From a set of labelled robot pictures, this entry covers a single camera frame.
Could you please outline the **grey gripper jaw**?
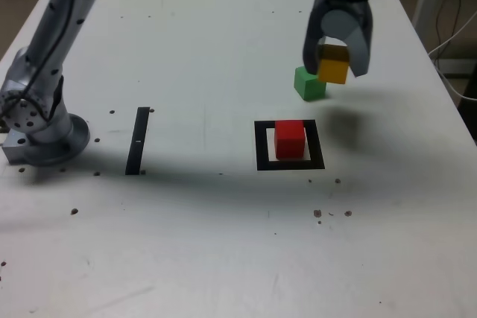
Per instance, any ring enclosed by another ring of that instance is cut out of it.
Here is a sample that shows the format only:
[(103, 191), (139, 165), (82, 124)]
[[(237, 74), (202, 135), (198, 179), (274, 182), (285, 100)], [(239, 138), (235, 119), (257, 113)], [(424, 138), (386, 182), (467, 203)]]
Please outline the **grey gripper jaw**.
[(309, 15), (309, 23), (303, 45), (303, 65), (309, 74), (317, 74), (318, 72), (317, 48), (318, 43), (324, 36), (321, 22), (326, 12), (327, 1), (315, 0)]
[(373, 33), (372, 12), (332, 10), (325, 13), (321, 27), (324, 36), (339, 39), (347, 46), (352, 73), (356, 77), (367, 74)]

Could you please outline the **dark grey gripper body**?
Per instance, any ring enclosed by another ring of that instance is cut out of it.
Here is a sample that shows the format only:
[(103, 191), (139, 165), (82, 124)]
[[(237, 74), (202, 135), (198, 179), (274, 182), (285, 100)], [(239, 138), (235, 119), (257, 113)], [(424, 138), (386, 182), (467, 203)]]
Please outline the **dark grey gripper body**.
[(340, 0), (315, 0), (315, 7), (320, 8), (322, 13), (332, 10), (343, 10), (348, 13), (370, 13), (370, 5), (367, 1), (348, 2)]

